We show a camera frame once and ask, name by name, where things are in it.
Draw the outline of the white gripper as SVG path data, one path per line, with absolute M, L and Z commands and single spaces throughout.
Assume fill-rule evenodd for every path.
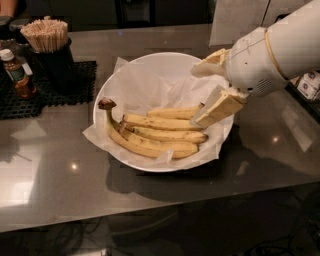
M 190 119 L 194 127 L 206 129 L 239 112 L 248 94 L 265 96 L 283 89 L 289 80 L 276 67 L 265 28 L 240 38 L 231 48 L 215 51 L 191 69 L 195 77 L 223 76 L 233 87 L 217 85 Z

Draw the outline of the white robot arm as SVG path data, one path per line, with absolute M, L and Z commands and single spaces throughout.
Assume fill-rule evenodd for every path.
M 306 5 L 268 28 L 258 27 L 191 69 L 195 77 L 220 75 L 229 82 L 216 87 L 191 118 L 207 128 L 237 113 L 250 96 L 265 96 L 291 79 L 320 68 L 320 0 Z

